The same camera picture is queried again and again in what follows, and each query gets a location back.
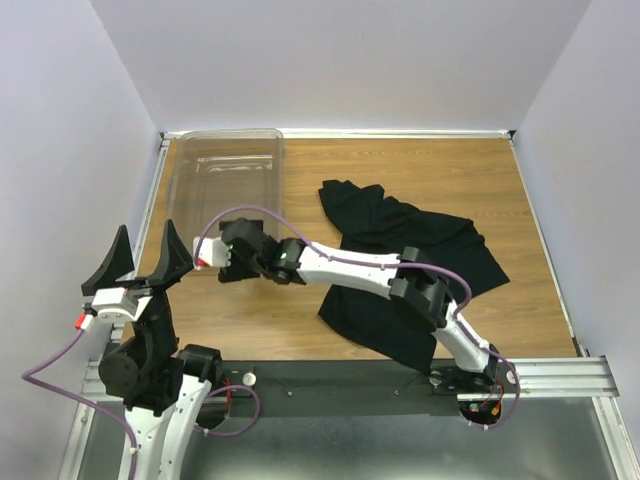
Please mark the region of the black t shirt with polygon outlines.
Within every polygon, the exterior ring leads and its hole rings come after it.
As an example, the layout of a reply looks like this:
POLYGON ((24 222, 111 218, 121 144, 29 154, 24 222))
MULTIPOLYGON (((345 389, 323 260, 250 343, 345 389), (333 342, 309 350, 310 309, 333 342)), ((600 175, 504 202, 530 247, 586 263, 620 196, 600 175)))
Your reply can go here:
MULTIPOLYGON (((470 219, 420 210, 388 196, 380 185, 325 180, 318 194, 326 217, 342 234, 343 250, 390 254, 415 247, 429 263, 466 280, 473 296, 509 282, 470 219)), ((430 372, 435 338, 406 326, 388 300, 332 286, 318 315, 343 338, 423 374, 430 372)))

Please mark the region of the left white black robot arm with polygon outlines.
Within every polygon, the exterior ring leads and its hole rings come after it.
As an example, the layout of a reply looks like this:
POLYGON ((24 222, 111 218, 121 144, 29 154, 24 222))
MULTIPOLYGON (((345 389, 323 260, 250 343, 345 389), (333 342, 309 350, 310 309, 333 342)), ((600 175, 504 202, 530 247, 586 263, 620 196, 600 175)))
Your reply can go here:
POLYGON ((200 407, 221 385, 218 350, 178 347, 167 292, 192 268, 174 223, 166 221, 155 270, 131 278, 128 231, 120 226, 101 265, 81 286, 88 316, 133 328, 132 337, 98 366, 107 394, 121 399, 132 431, 132 445, 122 455, 122 479, 179 478, 200 407))

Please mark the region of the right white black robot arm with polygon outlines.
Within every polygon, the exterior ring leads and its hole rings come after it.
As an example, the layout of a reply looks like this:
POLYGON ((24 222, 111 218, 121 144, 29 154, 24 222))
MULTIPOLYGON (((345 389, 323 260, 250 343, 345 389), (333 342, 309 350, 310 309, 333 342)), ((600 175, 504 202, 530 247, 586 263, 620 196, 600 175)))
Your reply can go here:
POLYGON ((330 284, 368 292, 391 302, 410 329, 433 336, 454 364, 430 375, 432 385, 455 393, 490 392, 498 382, 498 353, 461 314, 471 287, 457 273, 427 262, 416 248, 374 255, 332 249, 301 238, 277 240, 239 218, 220 236, 203 241, 201 266, 258 275, 279 284, 330 284))

